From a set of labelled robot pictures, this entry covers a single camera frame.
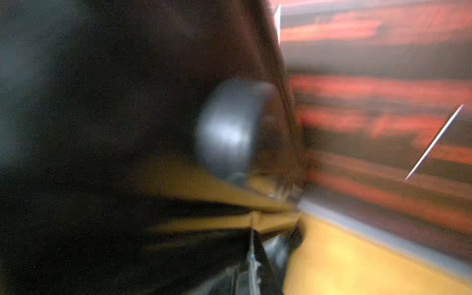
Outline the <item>black hard-shell suitcase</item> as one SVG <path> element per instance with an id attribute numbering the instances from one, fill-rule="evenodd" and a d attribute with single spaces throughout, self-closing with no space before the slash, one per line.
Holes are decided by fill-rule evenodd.
<path id="1" fill-rule="evenodd" d="M 268 1 L 1 2 L 1 293 L 207 295 L 222 244 L 301 243 Z"/>

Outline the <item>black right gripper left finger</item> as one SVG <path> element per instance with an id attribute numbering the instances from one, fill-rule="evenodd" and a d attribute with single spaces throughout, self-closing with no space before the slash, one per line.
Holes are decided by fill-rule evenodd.
<path id="1" fill-rule="evenodd" d="M 222 244 L 219 272 L 206 281 L 208 295 L 254 294 L 254 230 L 245 229 Z"/>

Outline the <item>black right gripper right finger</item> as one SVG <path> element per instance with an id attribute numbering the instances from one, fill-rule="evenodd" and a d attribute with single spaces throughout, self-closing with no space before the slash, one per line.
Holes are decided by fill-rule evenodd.
<path id="1" fill-rule="evenodd" d="M 282 279 L 279 262 L 281 235 L 264 240 L 252 230 L 252 294 L 282 295 Z"/>

